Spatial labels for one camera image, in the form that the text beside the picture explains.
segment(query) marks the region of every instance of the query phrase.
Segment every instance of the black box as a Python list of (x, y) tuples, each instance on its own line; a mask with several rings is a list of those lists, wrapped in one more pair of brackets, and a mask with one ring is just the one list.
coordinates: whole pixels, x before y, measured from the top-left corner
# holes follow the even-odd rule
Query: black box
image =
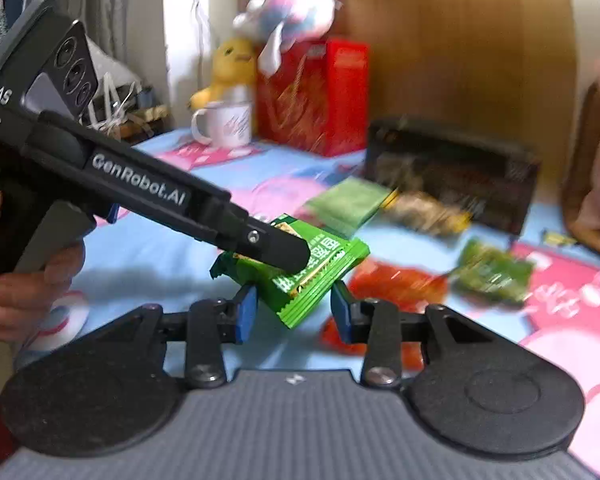
[(478, 139), (429, 121), (397, 118), (369, 128), (365, 177), (401, 191), (424, 191), (519, 235), (540, 164), (526, 149)]

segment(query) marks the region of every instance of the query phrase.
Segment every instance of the camera lens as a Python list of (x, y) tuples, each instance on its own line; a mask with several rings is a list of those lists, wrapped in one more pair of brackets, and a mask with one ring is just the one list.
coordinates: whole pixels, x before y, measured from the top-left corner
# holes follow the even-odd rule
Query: camera lens
[(71, 61), (71, 58), (75, 54), (76, 46), (77, 41), (75, 41), (75, 38), (69, 38), (62, 44), (58, 50), (58, 53), (56, 54), (56, 66), (58, 68), (62, 68)]
[(76, 61), (75, 64), (69, 69), (69, 73), (66, 75), (64, 80), (64, 91), (67, 93), (73, 92), (78, 88), (78, 84), (84, 75), (84, 63), (82, 60)]
[(82, 88), (80, 88), (80, 91), (78, 92), (78, 97), (75, 98), (75, 104), (78, 108), (81, 108), (85, 104), (85, 102), (89, 98), (90, 91), (91, 83), (85, 83), (84, 85), (82, 85)]

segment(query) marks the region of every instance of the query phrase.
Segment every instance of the plush toy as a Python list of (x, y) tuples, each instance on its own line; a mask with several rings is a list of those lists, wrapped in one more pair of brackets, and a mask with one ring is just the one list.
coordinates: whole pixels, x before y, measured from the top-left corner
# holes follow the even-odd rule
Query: plush toy
[(211, 86), (193, 94), (189, 107), (200, 110), (212, 101), (251, 101), (256, 81), (255, 53), (251, 41), (225, 41), (213, 58)]
[(320, 38), (333, 25), (336, 0), (251, 0), (247, 12), (234, 20), (239, 36), (267, 43), (258, 60), (260, 71), (271, 76), (296, 41)]

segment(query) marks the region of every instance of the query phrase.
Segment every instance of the wooden headboard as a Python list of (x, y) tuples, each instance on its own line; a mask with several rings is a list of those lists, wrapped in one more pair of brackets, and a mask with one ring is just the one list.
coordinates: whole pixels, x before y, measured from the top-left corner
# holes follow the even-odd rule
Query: wooden headboard
[(571, 0), (341, 1), (332, 34), (371, 47), (372, 118), (413, 114), (516, 140), (541, 157), (541, 187), (557, 189), (573, 131)]

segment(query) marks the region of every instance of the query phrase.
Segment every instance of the green snack package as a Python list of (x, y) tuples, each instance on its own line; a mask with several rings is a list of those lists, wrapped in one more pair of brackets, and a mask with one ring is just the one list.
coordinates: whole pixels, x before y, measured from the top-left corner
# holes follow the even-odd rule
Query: green snack package
[(462, 250), (452, 273), (456, 285), (479, 292), (493, 301), (522, 305), (528, 295), (534, 266), (472, 238)]
[(359, 240), (343, 240), (317, 227), (282, 215), (271, 225), (304, 238), (311, 257), (294, 276), (251, 258), (223, 253), (211, 267), (211, 277), (222, 274), (244, 285), (255, 283), (260, 298), (288, 328), (295, 328), (320, 303), (336, 280), (369, 256), (369, 247)]
[(323, 225), (349, 238), (376, 214), (392, 190), (350, 176), (312, 198), (306, 209)]

